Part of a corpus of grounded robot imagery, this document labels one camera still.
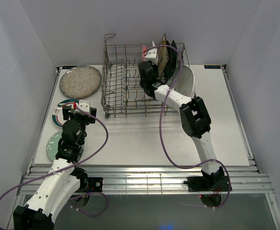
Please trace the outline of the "cream floral square plate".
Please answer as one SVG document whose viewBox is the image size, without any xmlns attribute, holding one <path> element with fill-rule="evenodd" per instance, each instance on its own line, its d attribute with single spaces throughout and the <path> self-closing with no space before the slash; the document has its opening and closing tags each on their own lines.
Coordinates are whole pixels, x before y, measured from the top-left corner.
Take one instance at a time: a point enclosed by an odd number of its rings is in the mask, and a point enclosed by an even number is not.
<svg viewBox="0 0 280 230">
<path fill-rule="evenodd" d="M 158 47 L 158 76 L 159 79 L 161 79 L 163 70 L 167 64 L 168 61 L 168 50 L 167 47 L 164 45 L 167 44 L 167 39 L 166 39 L 166 34 L 163 35 L 161 42 L 160 42 L 160 47 Z"/>
</svg>

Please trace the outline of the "black floral square plate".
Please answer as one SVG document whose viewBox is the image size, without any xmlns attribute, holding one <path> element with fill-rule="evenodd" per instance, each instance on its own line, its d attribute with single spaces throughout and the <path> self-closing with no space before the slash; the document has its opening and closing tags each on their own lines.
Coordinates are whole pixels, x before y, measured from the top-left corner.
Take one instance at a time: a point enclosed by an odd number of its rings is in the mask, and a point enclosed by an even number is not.
<svg viewBox="0 0 280 230">
<path fill-rule="evenodd" d="M 173 61 L 174 61 L 174 51 L 171 48 L 172 46 L 170 45 L 169 41 L 166 41 L 166 44 L 169 46 L 167 47 L 167 52 L 168 52 L 168 61 L 167 64 L 164 68 L 164 77 L 165 77 L 165 81 L 168 82 L 168 80 L 171 78 L 172 76 L 172 65 L 173 65 Z"/>
</svg>

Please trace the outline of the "pink dotted scalloped plate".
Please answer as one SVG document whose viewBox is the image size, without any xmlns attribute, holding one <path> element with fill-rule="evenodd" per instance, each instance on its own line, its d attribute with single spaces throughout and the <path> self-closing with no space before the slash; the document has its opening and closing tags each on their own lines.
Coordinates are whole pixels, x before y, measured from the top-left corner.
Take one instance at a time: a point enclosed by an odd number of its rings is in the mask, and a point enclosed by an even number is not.
<svg viewBox="0 0 280 230">
<path fill-rule="evenodd" d="M 147 47 L 145 45 L 142 45 L 142 51 L 141 51 L 141 58 L 142 58 L 142 61 L 146 61 L 145 60 L 145 55 L 146 55 L 146 52 L 147 52 Z"/>
</svg>

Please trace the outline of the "white oval plate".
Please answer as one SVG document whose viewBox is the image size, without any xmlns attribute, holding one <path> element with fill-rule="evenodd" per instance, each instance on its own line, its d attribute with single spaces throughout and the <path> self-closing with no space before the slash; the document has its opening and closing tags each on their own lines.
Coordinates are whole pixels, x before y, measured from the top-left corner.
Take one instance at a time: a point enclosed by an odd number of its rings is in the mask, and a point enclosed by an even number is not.
<svg viewBox="0 0 280 230">
<path fill-rule="evenodd" d="M 178 66 L 172 77 L 167 82 L 170 86 L 174 81 L 174 90 L 184 96 L 193 98 L 196 95 L 196 80 L 192 69 L 189 66 L 183 65 L 182 72 L 179 79 L 176 81 L 180 71 L 180 66 Z"/>
</svg>

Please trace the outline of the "grey wire dish rack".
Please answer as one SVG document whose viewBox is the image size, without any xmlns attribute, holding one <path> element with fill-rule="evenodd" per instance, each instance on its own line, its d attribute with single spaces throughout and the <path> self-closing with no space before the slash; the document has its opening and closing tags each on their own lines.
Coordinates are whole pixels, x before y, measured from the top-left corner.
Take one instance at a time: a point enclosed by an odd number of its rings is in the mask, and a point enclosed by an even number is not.
<svg viewBox="0 0 280 230">
<path fill-rule="evenodd" d="M 158 114 L 162 103 L 145 93 L 138 68 L 143 50 L 152 45 L 114 45 L 114 37 L 115 34 L 106 34 L 104 41 L 101 105 L 105 117 Z"/>
</svg>

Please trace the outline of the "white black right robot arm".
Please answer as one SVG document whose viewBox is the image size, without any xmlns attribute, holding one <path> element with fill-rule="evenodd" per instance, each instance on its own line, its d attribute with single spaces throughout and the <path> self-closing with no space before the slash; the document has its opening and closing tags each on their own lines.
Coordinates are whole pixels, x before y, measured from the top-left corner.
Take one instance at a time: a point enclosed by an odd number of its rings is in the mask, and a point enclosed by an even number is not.
<svg viewBox="0 0 280 230">
<path fill-rule="evenodd" d="M 186 65 L 177 67 L 167 82 L 160 81 L 153 64 L 143 61 L 138 65 L 140 86 L 145 93 L 168 105 L 180 114 L 183 131 L 192 138 L 200 161 L 201 177 L 188 179 L 193 191 L 218 190 L 225 175 L 211 143 L 211 118 L 202 98 L 195 95 L 196 80 L 192 69 Z"/>
</svg>

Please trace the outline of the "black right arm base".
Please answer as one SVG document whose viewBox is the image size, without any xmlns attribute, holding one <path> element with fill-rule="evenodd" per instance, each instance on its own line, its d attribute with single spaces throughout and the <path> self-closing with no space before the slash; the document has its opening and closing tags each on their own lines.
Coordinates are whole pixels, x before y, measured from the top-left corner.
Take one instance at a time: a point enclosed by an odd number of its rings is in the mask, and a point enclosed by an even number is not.
<svg viewBox="0 0 280 230">
<path fill-rule="evenodd" d="M 232 190 L 232 186 L 229 185 L 227 177 L 210 183 L 203 176 L 191 176 L 187 177 L 184 184 L 188 186 L 189 192 L 227 192 L 228 189 L 230 191 Z"/>
</svg>

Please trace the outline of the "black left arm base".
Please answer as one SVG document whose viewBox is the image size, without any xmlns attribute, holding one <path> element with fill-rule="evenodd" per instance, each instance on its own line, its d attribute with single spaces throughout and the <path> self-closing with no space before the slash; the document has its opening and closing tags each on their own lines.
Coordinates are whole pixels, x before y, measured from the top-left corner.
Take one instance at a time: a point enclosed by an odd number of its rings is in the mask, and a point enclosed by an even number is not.
<svg viewBox="0 0 280 230">
<path fill-rule="evenodd" d="M 90 177 L 85 169 L 79 167 L 76 167 L 71 175 L 80 180 L 80 188 L 76 191 L 77 193 L 102 192 L 102 177 Z"/>
</svg>

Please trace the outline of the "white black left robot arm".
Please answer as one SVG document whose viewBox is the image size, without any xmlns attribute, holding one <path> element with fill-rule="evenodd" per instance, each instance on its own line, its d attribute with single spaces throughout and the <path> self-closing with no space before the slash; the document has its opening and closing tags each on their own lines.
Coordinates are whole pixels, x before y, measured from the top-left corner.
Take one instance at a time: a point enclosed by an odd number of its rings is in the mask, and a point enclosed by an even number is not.
<svg viewBox="0 0 280 230">
<path fill-rule="evenodd" d="M 91 108 L 89 101 L 80 100 L 74 106 L 64 106 L 62 112 L 65 123 L 50 176 L 43 180 L 24 206 L 17 206 L 14 210 L 16 230 L 52 230 L 58 214 L 72 194 L 88 187 L 85 170 L 75 167 L 75 164 L 84 151 L 86 127 L 95 123 L 89 115 L 96 116 L 96 108 Z"/>
</svg>

